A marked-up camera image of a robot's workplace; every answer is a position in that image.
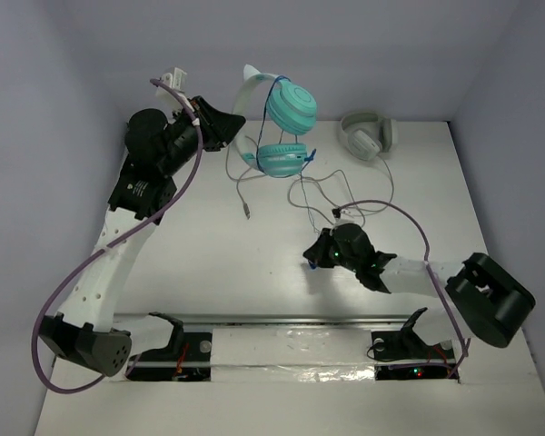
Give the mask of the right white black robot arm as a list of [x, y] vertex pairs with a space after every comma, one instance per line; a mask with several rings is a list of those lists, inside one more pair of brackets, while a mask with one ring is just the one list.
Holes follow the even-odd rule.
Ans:
[[407, 259], [375, 249], [356, 223], [322, 229], [303, 257], [313, 268], [341, 267], [373, 292], [438, 299], [438, 307], [413, 310], [401, 329], [401, 346], [413, 357], [437, 342], [469, 338], [505, 348], [536, 306], [531, 292], [486, 253], [457, 263]]

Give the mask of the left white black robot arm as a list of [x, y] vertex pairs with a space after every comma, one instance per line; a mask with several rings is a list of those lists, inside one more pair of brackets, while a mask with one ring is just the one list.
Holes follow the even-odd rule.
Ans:
[[33, 343], [101, 378], [113, 377], [139, 352], [155, 349], [164, 358], [183, 350], [182, 324], [152, 312], [130, 328], [114, 327], [115, 307], [145, 242], [164, 214], [190, 186], [173, 176], [204, 152], [218, 152], [244, 126], [240, 114], [213, 108], [201, 96], [182, 97], [183, 110], [169, 120], [163, 111], [143, 109], [131, 116], [124, 134], [126, 158], [108, 200], [104, 226], [91, 256], [56, 288], [74, 289], [55, 312], [48, 299], [33, 328]]

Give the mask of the teal cat ear headphones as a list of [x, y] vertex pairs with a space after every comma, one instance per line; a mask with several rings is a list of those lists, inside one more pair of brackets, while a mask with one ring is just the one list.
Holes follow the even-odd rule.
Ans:
[[264, 73], [250, 64], [243, 67], [243, 84], [235, 96], [233, 113], [243, 115], [253, 91], [261, 84], [268, 85], [263, 103], [262, 121], [272, 122], [281, 133], [275, 144], [256, 140], [251, 147], [244, 130], [233, 139], [242, 160], [252, 169], [272, 178], [289, 178], [302, 172], [314, 159], [300, 138], [311, 131], [317, 122], [317, 103], [313, 95], [290, 78]]

